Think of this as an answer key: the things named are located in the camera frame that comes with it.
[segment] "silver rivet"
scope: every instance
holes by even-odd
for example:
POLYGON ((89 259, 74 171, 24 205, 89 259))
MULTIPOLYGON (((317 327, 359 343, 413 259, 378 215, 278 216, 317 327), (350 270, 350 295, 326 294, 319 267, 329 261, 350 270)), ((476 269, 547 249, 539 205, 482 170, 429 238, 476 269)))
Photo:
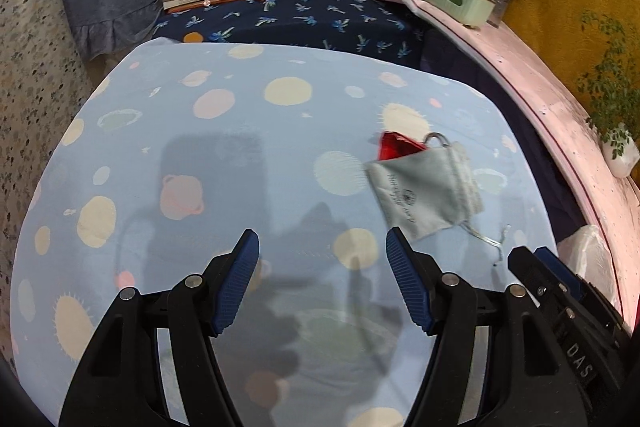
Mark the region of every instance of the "silver rivet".
POLYGON ((442 274, 442 282, 447 286, 457 286, 460 283, 460 277, 454 273, 442 274))
POLYGON ((120 291, 120 298, 123 301, 130 301, 135 296, 136 296, 136 289, 135 288, 123 288, 120 291))
POLYGON ((527 294, 526 289, 524 289, 519 284, 512 284, 511 286, 509 286, 509 292, 511 293, 511 295, 517 297, 518 299, 524 297, 527 294))
POLYGON ((184 280, 184 285, 187 288, 197 288, 202 284, 202 277, 199 275, 190 275, 184 280))

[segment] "gray drawstring bag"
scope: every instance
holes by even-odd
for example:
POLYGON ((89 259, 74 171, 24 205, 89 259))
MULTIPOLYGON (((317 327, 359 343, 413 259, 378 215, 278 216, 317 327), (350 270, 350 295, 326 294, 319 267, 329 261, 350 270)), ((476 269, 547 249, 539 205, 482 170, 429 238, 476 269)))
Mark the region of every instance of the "gray drawstring bag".
POLYGON ((500 248, 499 242, 482 236, 468 223, 482 212, 482 200, 465 148, 435 132, 424 143, 431 138, 439 140, 441 147, 365 165, 386 223, 390 228, 400 227, 409 241, 462 225, 478 239, 500 248))

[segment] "navy cloth with palm trees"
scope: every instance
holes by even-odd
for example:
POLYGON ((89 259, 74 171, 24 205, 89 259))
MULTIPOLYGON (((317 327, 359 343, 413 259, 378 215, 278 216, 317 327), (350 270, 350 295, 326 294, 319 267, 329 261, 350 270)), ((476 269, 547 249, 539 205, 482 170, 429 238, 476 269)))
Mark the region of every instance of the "navy cloth with palm trees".
POLYGON ((377 0, 241 0, 163 15, 155 37, 337 50, 420 68, 425 23, 377 0))

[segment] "polka dot tablecloth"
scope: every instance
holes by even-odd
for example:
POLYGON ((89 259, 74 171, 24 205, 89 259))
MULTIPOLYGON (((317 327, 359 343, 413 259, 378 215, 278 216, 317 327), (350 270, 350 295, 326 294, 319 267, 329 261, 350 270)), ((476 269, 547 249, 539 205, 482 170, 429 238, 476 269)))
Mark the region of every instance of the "polka dot tablecloth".
MULTIPOLYGON (((69 126, 22 227, 11 325, 25 390, 57 422, 118 289, 169 289, 251 228, 261 260, 213 341, 244 424, 400 426, 432 339, 406 311, 363 172, 385 129, 462 143, 484 203, 475 228, 498 239, 510 225, 507 252, 555 250, 513 134, 464 84, 310 48, 136 48, 69 126)), ((514 281, 497 249, 460 227, 414 248, 483 288, 514 281)), ((168 404, 185 421, 159 337, 168 404)))

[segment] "blue gripper pad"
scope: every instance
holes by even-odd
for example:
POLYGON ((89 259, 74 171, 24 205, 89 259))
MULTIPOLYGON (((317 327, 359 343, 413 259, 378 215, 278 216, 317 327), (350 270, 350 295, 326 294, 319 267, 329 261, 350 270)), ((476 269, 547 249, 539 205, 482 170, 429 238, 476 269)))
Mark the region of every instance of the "blue gripper pad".
POLYGON ((582 294, 582 283, 577 275, 571 269, 556 257, 547 247, 537 248, 534 254, 538 260, 544 264, 558 281, 566 286, 571 296, 580 301, 584 295, 582 294))
POLYGON ((233 324, 238 308, 244 297, 244 292, 254 274, 255 265, 258 263, 260 244, 258 236, 253 231, 246 232, 247 238, 239 248, 236 259, 229 268, 225 280, 220 285, 216 299, 216 313, 213 316, 213 330, 219 335, 233 324))
POLYGON ((404 304, 409 310, 412 321, 420 326, 422 331, 428 333, 433 323, 433 317, 431 317, 429 293, 412 260, 415 255, 407 243, 401 241, 394 229, 387 232, 386 257, 396 277, 404 304))

